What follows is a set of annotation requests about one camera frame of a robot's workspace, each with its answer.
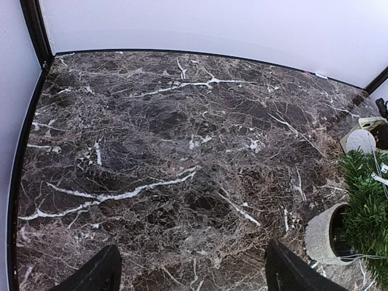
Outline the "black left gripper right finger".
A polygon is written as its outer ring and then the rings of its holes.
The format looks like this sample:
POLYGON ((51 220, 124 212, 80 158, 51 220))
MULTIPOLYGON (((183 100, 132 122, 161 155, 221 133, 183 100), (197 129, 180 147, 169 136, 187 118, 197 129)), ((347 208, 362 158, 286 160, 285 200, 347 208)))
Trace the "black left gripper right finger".
POLYGON ((336 291, 346 289, 323 277, 284 244, 271 239, 265 253, 269 291, 336 291))

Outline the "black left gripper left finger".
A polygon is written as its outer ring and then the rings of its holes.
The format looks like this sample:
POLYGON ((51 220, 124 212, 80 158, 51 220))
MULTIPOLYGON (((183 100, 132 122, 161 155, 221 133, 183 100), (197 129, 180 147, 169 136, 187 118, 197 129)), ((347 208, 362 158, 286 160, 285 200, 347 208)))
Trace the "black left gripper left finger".
POLYGON ((106 245, 74 274, 50 290, 119 291, 121 272, 122 259, 118 247, 106 245))

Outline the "small green christmas tree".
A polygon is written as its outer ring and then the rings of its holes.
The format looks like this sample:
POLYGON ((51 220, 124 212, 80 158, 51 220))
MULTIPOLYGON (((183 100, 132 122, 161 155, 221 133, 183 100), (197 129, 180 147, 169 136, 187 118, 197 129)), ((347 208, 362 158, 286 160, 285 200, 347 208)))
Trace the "small green christmas tree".
POLYGON ((377 286, 387 290, 387 154, 352 150, 339 165, 348 200, 308 222, 306 253, 339 266, 363 260, 377 286))

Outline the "white woven light ball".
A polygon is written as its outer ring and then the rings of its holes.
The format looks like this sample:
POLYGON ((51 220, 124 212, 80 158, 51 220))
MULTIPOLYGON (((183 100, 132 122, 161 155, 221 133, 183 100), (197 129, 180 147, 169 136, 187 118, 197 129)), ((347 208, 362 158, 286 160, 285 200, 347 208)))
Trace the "white woven light ball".
POLYGON ((367 130, 358 129, 350 133, 346 141, 346 153, 352 150, 370 154, 376 151, 374 136, 367 130))

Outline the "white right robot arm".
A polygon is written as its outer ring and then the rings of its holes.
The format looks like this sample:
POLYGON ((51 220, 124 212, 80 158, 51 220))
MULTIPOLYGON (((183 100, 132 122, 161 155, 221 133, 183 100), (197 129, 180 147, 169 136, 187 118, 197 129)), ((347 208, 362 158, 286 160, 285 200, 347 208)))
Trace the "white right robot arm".
POLYGON ((372 130, 372 135, 375 137, 376 147, 387 150, 387 101, 380 98, 375 103, 384 121, 379 121, 379 124, 372 130))

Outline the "pale green perforated basket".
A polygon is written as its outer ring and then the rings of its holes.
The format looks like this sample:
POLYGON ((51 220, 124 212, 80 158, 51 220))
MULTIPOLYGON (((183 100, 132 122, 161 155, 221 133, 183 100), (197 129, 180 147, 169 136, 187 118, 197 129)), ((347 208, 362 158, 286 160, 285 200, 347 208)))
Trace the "pale green perforated basket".
POLYGON ((387 120, 383 117, 359 118, 356 126, 340 140, 345 153, 351 150, 370 154, 387 151, 387 120))

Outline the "right black frame post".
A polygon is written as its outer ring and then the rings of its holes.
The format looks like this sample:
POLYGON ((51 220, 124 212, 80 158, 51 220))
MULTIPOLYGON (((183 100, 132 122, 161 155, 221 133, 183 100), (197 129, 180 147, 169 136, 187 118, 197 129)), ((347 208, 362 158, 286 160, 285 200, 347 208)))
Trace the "right black frame post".
POLYGON ((379 86, 388 79, 388 67, 386 67, 378 76, 376 76, 364 90, 371 95, 379 86))

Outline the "black frame post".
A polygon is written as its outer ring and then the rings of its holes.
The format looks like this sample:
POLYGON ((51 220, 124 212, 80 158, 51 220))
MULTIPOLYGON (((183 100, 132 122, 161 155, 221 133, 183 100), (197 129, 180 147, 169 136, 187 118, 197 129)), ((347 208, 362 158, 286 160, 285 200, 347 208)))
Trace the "black frame post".
POLYGON ((54 56, 50 48, 40 3, 38 0, 20 0, 19 2, 39 65, 42 70, 48 71, 54 56))
POLYGON ((378 76, 376 76, 364 90, 371 95, 379 86, 388 79, 388 67, 386 67, 378 76))

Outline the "left black frame post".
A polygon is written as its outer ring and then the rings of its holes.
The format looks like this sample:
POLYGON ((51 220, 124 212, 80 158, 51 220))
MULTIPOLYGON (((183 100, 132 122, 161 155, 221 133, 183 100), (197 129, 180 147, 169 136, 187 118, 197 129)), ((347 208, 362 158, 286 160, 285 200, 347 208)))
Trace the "left black frame post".
POLYGON ((42 70, 48 71, 54 56, 50 48, 40 3, 38 0, 20 0, 19 2, 39 65, 42 70))

